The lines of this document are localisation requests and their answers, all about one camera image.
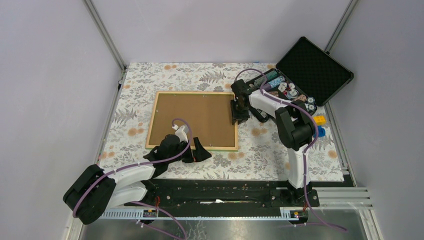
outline white wall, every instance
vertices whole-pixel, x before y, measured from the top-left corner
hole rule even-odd
[[[58,240],[120,71],[83,2],[0,1],[0,239]]]
[[[127,63],[276,63],[302,36],[324,49],[349,0],[93,2]]]
[[[424,2],[361,1],[332,56],[355,79],[330,102],[384,239],[422,239]]]

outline cork board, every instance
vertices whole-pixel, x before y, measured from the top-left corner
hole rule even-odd
[[[146,148],[158,146],[168,134],[175,134],[175,118],[188,122],[193,137],[198,137],[206,150],[237,151],[238,126],[232,125],[230,100],[232,92],[158,91],[154,101]]]

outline case lid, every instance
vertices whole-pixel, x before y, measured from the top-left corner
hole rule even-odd
[[[318,106],[326,104],[354,78],[351,71],[304,36],[275,67],[306,95],[314,97]]]

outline floral pattern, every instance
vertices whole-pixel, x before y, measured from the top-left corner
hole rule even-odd
[[[243,69],[267,71],[264,63],[131,63],[124,80],[103,153],[102,168],[145,161],[143,156],[157,91],[231,92],[230,85]],[[247,71],[240,78],[258,75]],[[326,115],[319,107],[316,115]],[[343,181],[330,124],[323,126],[326,136],[308,151],[310,178],[313,181]],[[174,162],[158,178],[280,180],[289,177],[287,149],[280,143],[272,121],[251,117],[238,126],[238,152],[212,152],[212,158],[199,163]]]

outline yellow object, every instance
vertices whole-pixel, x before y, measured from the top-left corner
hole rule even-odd
[[[327,122],[325,116],[314,116],[313,119],[315,120],[315,123],[318,126],[324,125]]]

